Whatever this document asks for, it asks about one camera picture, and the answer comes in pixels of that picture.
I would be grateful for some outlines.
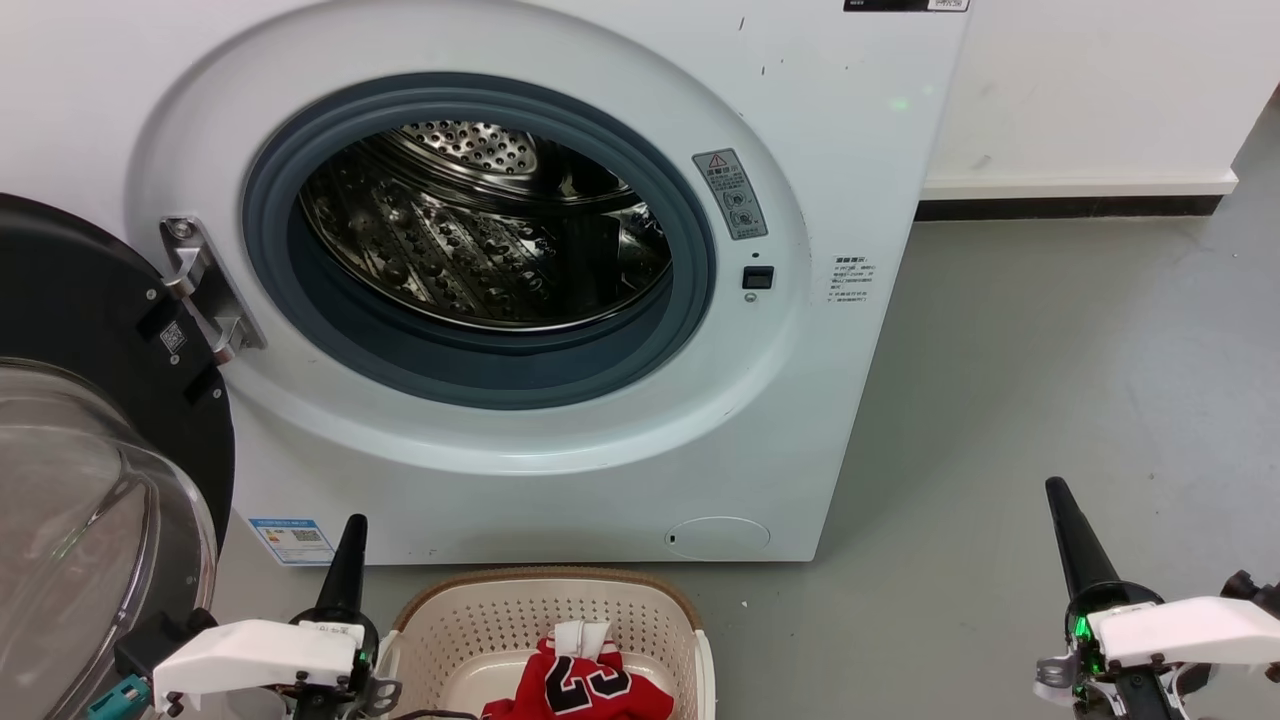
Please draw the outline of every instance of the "metal hinge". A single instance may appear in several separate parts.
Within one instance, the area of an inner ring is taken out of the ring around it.
[[[200,220],[164,218],[160,238],[178,268],[164,284],[187,305],[218,364],[225,365],[247,347],[266,347],[230,278],[218,266]]]

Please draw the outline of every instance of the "white wall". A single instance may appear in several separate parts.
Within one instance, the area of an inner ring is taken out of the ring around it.
[[[925,199],[1219,195],[1280,83],[1276,0],[973,0]]]

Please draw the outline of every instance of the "stainless steel drum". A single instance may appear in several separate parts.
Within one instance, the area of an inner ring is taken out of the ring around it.
[[[434,120],[366,138],[307,181],[338,263],[433,319],[502,332],[614,315],[668,272],[666,236],[621,179],[557,143]]]

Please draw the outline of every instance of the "label sticker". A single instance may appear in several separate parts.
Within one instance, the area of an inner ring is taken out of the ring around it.
[[[187,336],[178,327],[177,320],[169,323],[169,327],[160,332],[160,340],[170,355],[178,352],[183,345],[187,345]]]
[[[876,282],[876,263],[864,255],[836,255],[827,283],[827,302],[867,302]]]
[[[969,0],[844,0],[846,13],[964,13]]]
[[[746,170],[737,161],[737,152],[732,150],[703,152],[694,155],[694,164],[698,165],[698,172],[703,174],[707,187],[712,188],[712,195],[721,206],[730,237],[746,240],[769,234],[769,227],[764,224],[764,213],[755,201],[751,181],[746,178]]]
[[[250,518],[248,524],[280,565],[328,565],[333,561],[333,546],[315,520]]]
[[[315,630],[323,630],[325,633],[333,633],[335,635],[351,635],[356,638],[356,644],[365,644],[365,626],[352,625],[349,623],[312,623],[311,620],[300,620],[298,625],[302,628],[312,628]]]

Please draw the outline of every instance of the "blue and white label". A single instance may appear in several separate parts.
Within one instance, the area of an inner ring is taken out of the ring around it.
[[[315,520],[250,518],[248,524],[280,565],[333,562],[333,546]]]

